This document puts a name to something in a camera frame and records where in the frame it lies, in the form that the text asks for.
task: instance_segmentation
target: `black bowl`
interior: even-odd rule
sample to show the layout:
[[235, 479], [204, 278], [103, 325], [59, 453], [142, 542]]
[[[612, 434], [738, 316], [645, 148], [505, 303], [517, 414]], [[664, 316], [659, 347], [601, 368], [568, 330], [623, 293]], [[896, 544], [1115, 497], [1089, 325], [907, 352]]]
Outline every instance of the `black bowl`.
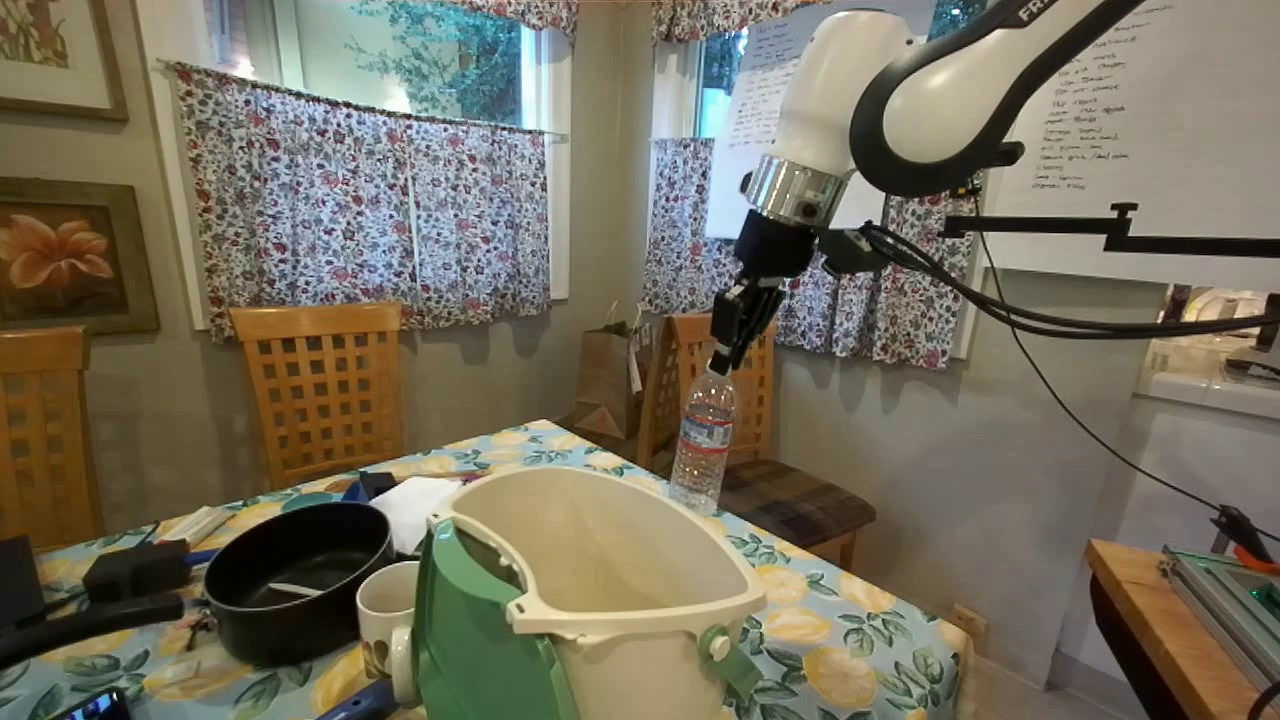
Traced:
[[354, 588], [390, 561], [390, 525], [366, 504], [263, 520], [211, 557], [204, 597], [222, 648], [255, 667], [299, 665], [358, 636]]

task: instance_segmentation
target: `water bottle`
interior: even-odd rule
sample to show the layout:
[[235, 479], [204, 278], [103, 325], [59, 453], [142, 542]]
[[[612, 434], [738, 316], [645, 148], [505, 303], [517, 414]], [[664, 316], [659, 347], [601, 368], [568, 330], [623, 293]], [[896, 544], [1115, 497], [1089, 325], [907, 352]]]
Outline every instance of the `water bottle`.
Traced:
[[720, 504], [720, 484], [727, 470], [727, 445], [736, 424], [736, 389], [727, 366], [706, 366], [678, 414], [678, 439], [671, 464], [671, 499], [711, 518]]

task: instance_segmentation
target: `floral tablecloth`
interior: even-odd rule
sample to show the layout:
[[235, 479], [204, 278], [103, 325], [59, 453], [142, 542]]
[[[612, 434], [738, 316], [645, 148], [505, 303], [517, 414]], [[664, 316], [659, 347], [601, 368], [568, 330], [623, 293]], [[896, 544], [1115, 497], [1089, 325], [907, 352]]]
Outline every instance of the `floral tablecloth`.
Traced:
[[[460, 477], [533, 464], [594, 470], [664, 494], [645, 470], [536, 421], [496, 435], [460, 439], [436, 453], [381, 464], [397, 477]], [[201, 548], [336, 497], [352, 477], [296, 484], [270, 497], [235, 499], [235, 518]], [[706, 520], [755, 569], [766, 610], [746, 620], [743, 648], [762, 674], [751, 720], [925, 720], [959, 716], [967, 641], [893, 593], [865, 584], [736, 518]], [[39, 557], [47, 597], [77, 597], [85, 569], [112, 548], [132, 548], [155, 530], [134, 530]], [[245, 667], [193, 611], [175, 625], [149, 625], [42, 654], [0, 667], [0, 716], [42, 720], [95, 687], [122, 687], [140, 720], [196, 716], [321, 716], [364, 687], [364, 654], [340, 648], [296, 667]]]

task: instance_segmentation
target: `white mug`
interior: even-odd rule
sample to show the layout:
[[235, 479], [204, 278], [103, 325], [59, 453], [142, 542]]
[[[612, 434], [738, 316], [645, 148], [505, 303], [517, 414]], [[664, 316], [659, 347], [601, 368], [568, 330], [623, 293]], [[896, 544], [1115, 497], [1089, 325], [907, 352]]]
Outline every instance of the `white mug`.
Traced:
[[364, 576], [364, 584], [354, 588], [354, 620], [358, 620], [358, 643], [366, 654], [366, 665], [364, 665], [366, 676], [384, 674], [390, 634], [410, 628], [416, 569], [418, 561], [400, 561]]

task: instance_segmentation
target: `picture frame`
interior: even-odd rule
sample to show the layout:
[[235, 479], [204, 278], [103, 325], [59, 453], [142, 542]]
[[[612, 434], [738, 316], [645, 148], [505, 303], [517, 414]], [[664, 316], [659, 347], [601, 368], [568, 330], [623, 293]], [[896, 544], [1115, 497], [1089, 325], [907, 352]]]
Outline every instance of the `picture frame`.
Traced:
[[0, 330], [160, 331], [127, 185], [0, 178]]
[[0, 0], [0, 114], [127, 122], [103, 0]]

